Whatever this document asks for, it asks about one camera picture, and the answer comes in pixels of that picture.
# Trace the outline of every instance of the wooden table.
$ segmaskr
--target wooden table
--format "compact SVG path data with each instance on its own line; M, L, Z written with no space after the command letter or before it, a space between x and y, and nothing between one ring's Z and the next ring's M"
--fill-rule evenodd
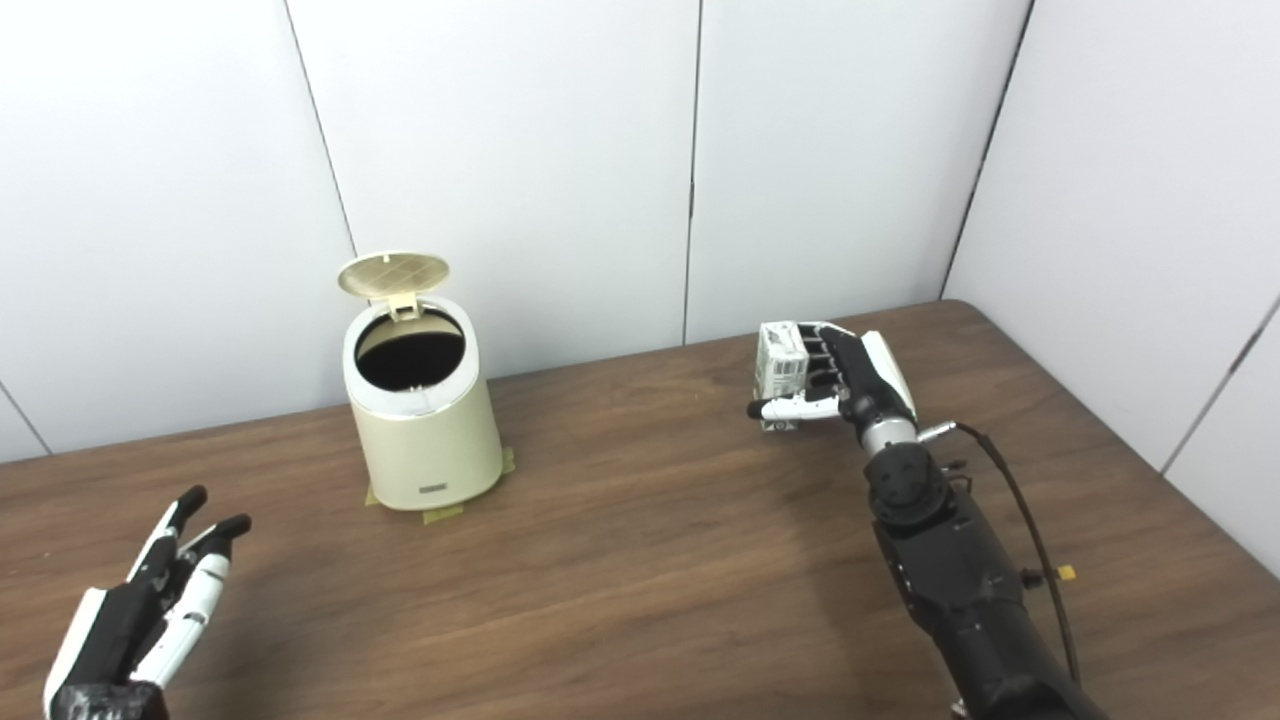
M1080 573L1068 609L1114 719L1280 717L1280 583L998 329L956 302L842 324L884 332L922 420L995 437ZM364 506L346 407L0 466L0 717L38 716L79 593L193 483L197 527L255 529L168 693L179 720L946 717L850 428L762 433L753 357L742 337L494 382L518 468L426 527ZM1032 565L980 452L937 450L972 460ZM1029 603L1052 641L1047 596Z

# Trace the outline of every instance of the small carton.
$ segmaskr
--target small carton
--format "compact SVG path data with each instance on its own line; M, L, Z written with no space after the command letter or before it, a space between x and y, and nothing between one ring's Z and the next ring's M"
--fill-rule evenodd
M769 400L804 389L809 372L800 325L792 320L760 324L760 343L755 351L755 398ZM764 430L794 430L797 420L760 420Z

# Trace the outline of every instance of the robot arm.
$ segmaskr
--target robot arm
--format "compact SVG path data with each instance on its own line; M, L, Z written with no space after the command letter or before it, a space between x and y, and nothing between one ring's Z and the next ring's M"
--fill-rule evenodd
M879 333L804 323L809 387L753 402L777 420L841 416L870 459L863 471L881 552L911 620L933 639L975 720L1106 720L1056 661L1023 605L1023 577L991 524L924 447L956 427L919 430Z
M166 720L163 691L200 639L230 569L236 515L178 546L209 498L196 486L169 505L124 583L81 598L45 682L49 720Z

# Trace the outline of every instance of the white wall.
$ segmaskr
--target white wall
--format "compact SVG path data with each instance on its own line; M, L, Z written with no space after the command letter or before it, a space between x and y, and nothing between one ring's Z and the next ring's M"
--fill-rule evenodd
M1178 489L1275 575L1280 575L1280 528L1275 520L1280 505L1275 454L1277 380L1280 323L1272 318L1166 473Z
M343 402L357 250L447 258L489 375L678 345L686 288L690 340L927 300L1024 8L0 6L0 459L18 407L58 452Z
M0 380L54 451L343 401L283 4L5 4L0 97Z
M1267 3L1037 4L946 287L1156 468L1280 291L1276 37Z
M31 432L9 397L0 392L0 462L40 455L45 455L45 448L36 433Z
M680 345L698 0L291 10L356 246L445 258L489 375Z
M689 340L937 300L1024 0L707 0Z

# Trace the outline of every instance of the panel seam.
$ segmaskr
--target panel seam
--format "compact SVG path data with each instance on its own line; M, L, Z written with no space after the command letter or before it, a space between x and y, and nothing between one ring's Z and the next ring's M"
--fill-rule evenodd
M351 232L351 219L347 217L347 202L342 197L342 186L338 184L338 172L333 167L333 152L329 151L329 137L324 132L324 122L320 119L320 106L316 105L316 94L311 88L311 74L307 73L307 63L302 58L302 44L298 42L298 28L293 24L293 10L289 0L280 0L284 4L284 17L289 20L289 35L293 36L293 50L298 55L298 67L302 68L302 81L307 86L307 97L311 100L311 114L316 119L316 129L320 131L320 145L324 147L325 163L329 164L329 178L333 182L334 195L338 196L338 209L342 210L342 227L347 231L347 243L351 246L351 256L357 258L356 237Z
M49 443L45 442L45 436L40 434L40 430L36 429L36 424L32 423L31 418L27 416L27 413L23 411L22 405L18 405L18 401L14 400L13 393L9 392L9 388L5 387L4 382L0 382L0 395L3 395L9 401L9 405L13 405L14 411L18 413L18 418L22 419L22 421L27 425L27 429L31 430L31 434L35 436L36 442L40 443L40 447L45 450L45 455L52 455L54 451L50 450Z
M960 215L960 227L956 229L956 240L951 243L951 258L947 259L947 272L942 274L942 287L938 288L938 300L947 292L947 282L951 279L951 268L956 264L956 255L960 251L960 238L964 237L964 228L969 224L969 213L973 210L973 200L978 195L978 184L982 182L982 172L987 168L987 156L991 154L991 142L996 137L996 126L1000 124L1000 115L1005 109L1005 97L1009 96L1009 85L1014 81L1014 69L1018 67L1018 56L1023 53L1023 41L1027 38L1027 27L1032 22L1032 12L1036 9L1036 0L1027 4L1027 15L1023 17L1023 27L1018 32L1018 44L1014 45L1014 56L1009 60L1009 73L1005 74L1005 87L1000 90L1000 101L996 102L996 114L991 118L991 129L987 131L987 143L982 147L982 159L978 161L978 172L973 176L973 186L969 188L969 200L964 205L964 214Z
M1231 365L1226 369L1226 373L1222 375L1222 379L1217 382L1217 387L1215 387L1213 392L1210 393L1208 400L1204 402L1204 406L1199 409L1199 413L1196 414L1196 419L1192 420L1190 427L1187 428L1187 432L1183 433L1181 439L1179 439L1178 445L1174 446L1174 451L1169 454L1169 460L1165 460L1165 464L1160 466L1161 475L1167 475L1169 469L1174 466L1174 462L1178 460L1178 456L1181 455L1183 448L1187 447L1187 443L1190 442L1192 436L1196 434L1196 430L1199 429L1201 423L1204 421L1204 418L1208 416L1210 410L1213 409L1213 405L1217 402L1219 396L1221 396L1222 391L1226 389L1228 383L1231 382L1231 378L1235 375L1236 370L1240 369L1240 365L1244 363L1244 359L1249 355L1249 352L1253 351L1253 347L1257 345L1258 338L1261 338L1262 333L1267 331L1267 327L1271 324L1271 320L1276 316L1276 310L1280 310L1280 295L1277 295L1276 299L1271 302L1271 307L1267 310L1266 315L1263 315L1262 322L1258 324L1258 327L1253 331L1253 333L1249 334L1249 338L1244 341L1244 345L1240 347L1240 351L1235 355L1235 360L1231 361Z
M703 3L698 0L698 46L694 51L694 127L689 143L689 224L685 228L685 307L680 324L680 345L689 345L689 281L694 258L694 172L698 168L698 91L703 79Z

